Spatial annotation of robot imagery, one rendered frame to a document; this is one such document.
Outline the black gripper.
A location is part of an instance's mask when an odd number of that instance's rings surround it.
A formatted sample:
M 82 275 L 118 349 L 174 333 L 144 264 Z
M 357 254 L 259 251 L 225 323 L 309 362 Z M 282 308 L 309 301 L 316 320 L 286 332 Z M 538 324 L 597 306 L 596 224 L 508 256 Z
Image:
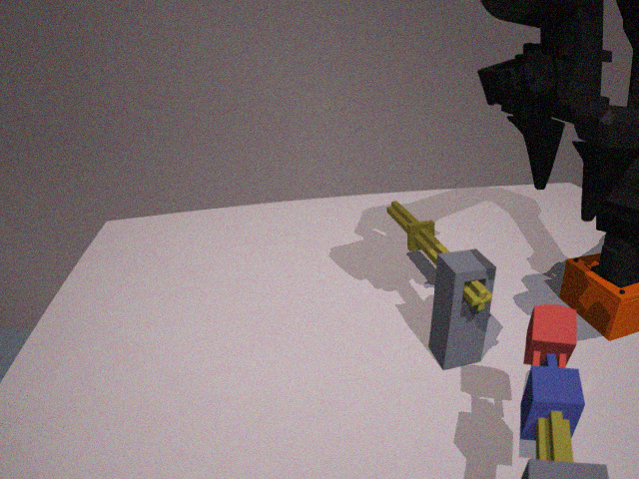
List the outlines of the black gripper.
M 572 141 L 583 161 L 581 219 L 591 222 L 639 158 L 639 110 L 609 106 L 610 98 L 601 96 L 602 62 L 612 63 L 612 51 L 602 49 L 602 38 L 560 32 L 543 32 L 540 38 L 540 44 L 533 43 L 534 51 L 544 53 L 546 41 L 556 42 L 556 56 L 562 56 L 568 75 L 569 98 L 554 98 L 550 91 L 519 107 L 501 105 L 501 112 L 513 115 L 507 119 L 524 137 L 536 190 L 546 188 L 552 172 L 565 127 L 558 120 L 574 125 L 583 141 Z

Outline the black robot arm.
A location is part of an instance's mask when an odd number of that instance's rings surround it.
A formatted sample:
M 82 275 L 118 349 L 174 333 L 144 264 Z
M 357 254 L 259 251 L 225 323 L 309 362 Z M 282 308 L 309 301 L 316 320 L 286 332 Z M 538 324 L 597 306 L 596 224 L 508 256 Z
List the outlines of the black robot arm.
M 540 28 L 540 32 L 603 38 L 603 0 L 480 0 L 498 20 Z M 623 29 L 633 49 L 627 107 L 639 110 L 639 0 L 616 0 Z M 569 98 L 569 82 L 556 42 L 544 53 L 533 43 L 523 54 L 478 70 L 488 105 L 514 108 L 548 94 Z M 551 89 L 551 90 L 550 90 Z M 563 95 L 565 97 L 563 97 Z M 605 232 L 599 265 L 591 271 L 620 288 L 639 282 L 639 158 L 623 174 L 596 215 L 596 229 Z

